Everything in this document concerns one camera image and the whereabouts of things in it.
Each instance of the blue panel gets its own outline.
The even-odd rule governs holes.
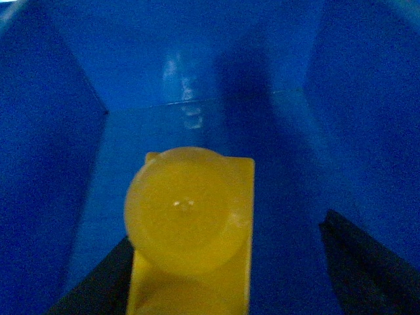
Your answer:
[[[420,35],[378,1],[327,1],[305,91],[367,231],[420,268]]]
[[[63,285],[104,107],[30,1],[0,38],[0,313],[40,314]]]
[[[217,59],[261,23],[271,88],[300,87],[324,0],[52,2],[54,21],[115,111],[220,97]]]

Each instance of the yellow sphere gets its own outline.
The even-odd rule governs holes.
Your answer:
[[[228,261],[247,236],[244,183],[228,158],[203,148],[176,148],[149,161],[125,200],[135,249],[156,267],[191,275]]]
[[[230,315],[215,292],[201,285],[171,285],[157,290],[136,315]]]

